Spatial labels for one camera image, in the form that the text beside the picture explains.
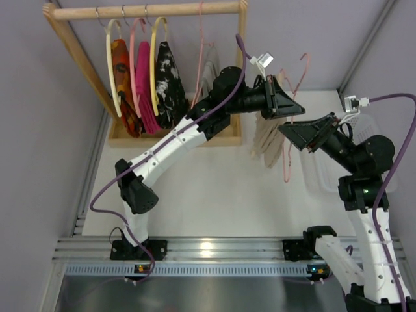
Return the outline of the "beige trousers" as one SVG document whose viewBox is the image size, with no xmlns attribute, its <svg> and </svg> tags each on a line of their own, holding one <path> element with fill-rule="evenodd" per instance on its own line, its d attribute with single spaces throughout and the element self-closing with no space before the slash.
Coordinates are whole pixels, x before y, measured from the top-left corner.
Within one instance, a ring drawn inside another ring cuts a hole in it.
<svg viewBox="0 0 416 312">
<path fill-rule="evenodd" d="M 251 158 L 263 158 L 267 168 L 273 168 L 283 151 L 284 136 L 278 127 L 283 125 L 287 118 L 266 120 L 260 112 L 255 115 L 255 134 L 250 151 Z"/>
</svg>

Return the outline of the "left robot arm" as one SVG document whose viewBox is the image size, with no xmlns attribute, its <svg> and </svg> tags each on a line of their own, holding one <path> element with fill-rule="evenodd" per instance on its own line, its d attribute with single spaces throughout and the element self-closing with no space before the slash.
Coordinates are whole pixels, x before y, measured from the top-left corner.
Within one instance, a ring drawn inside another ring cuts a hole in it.
<svg viewBox="0 0 416 312">
<path fill-rule="evenodd" d="M 115 164 L 126 225 L 118 244 L 133 259 L 144 253 L 139 244 L 148 239 L 148 213 L 159 201 L 152 190 L 154 182 L 190 150 L 210 141 L 230 125 L 231 115 L 260 112 L 266 120 L 305 113 L 303 106 L 283 91 L 269 75 L 250 88 L 241 68 L 224 68 L 213 82 L 209 95 L 199 101 L 176 127 L 139 157 Z"/>
</svg>

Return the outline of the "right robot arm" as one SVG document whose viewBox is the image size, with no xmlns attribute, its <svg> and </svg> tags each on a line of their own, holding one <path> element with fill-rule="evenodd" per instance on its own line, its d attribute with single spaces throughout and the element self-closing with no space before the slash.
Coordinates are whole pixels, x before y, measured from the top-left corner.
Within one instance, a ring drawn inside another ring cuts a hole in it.
<svg viewBox="0 0 416 312">
<path fill-rule="evenodd" d="M 400 273 L 389 230 L 388 182 L 383 174 L 394 165 L 391 140 L 372 135 L 355 144 L 332 112 L 317 120 L 287 122 L 279 131 L 299 150 L 320 149 L 348 172 L 339 178 L 338 192 L 356 234 L 361 263 L 341 246 L 331 226 L 304 232 L 305 242 L 341 285 L 347 310 L 414 311 L 415 299 Z"/>
</svg>

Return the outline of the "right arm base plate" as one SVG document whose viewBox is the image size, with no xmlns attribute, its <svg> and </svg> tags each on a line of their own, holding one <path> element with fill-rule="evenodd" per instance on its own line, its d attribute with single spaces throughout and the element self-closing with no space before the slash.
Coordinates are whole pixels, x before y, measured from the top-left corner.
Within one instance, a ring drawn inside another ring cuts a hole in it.
<svg viewBox="0 0 416 312">
<path fill-rule="evenodd" d="M 312 245 L 303 239 L 285 239 L 282 241 L 283 255 L 285 260 L 297 262 L 297 261 L 310 261 L 310 260 L 322 260 Z"/>
</svg>

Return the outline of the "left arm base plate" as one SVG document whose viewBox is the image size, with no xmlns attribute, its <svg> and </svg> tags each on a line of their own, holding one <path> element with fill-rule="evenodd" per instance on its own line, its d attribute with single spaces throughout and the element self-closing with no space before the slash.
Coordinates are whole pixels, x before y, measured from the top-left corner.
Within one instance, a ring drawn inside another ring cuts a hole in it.
<svg viewBox="0 0 416 312">
<path fill-rule="evenodd" d="M 146 240 L 144 247 L 156 261 L 162 261 L 168 249 L 166 240 Z M 110 259 L 113 261 L 149 261 L 150 256 L 139 246 L 133 247 L 127 241 L 114 240 L 110 250 Z"/>
</svg>

